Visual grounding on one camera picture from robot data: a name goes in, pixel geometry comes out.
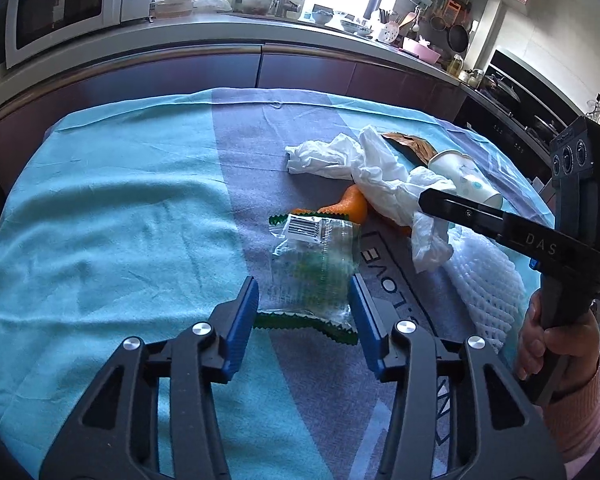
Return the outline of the person right hand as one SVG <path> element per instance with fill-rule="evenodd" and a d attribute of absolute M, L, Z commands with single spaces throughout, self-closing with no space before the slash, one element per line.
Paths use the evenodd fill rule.
<path fill-rule="evenodd" d="M 541 291 L 530 298 L 529 307 L 518 334 L 515 374 L 527 380 L 539 374 L 550 352 L 566 356 L 567 367 L 557 393 L 570 393 L 586 386 L 598 370 L 600 362 L 600 329 L 592 310 L 588 310 L 570 326 L 544 330 L 540 325 Z"/>

